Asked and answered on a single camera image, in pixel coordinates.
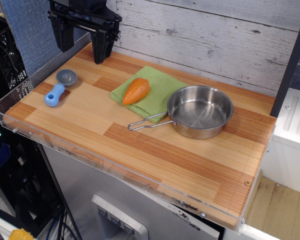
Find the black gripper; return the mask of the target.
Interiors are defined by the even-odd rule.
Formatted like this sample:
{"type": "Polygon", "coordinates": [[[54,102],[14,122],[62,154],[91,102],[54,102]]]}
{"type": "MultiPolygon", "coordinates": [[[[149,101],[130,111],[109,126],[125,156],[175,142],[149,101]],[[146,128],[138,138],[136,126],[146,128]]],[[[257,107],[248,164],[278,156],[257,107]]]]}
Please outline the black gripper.
{"type": "Polygon", "coordinates": [[[51,0],[49,18],[58,48],[74,46],[74,27],[92,32],[94,62],[99,65],[112,53],[119,39],[122,17],[107,7],[106,0],[51,0]]]}

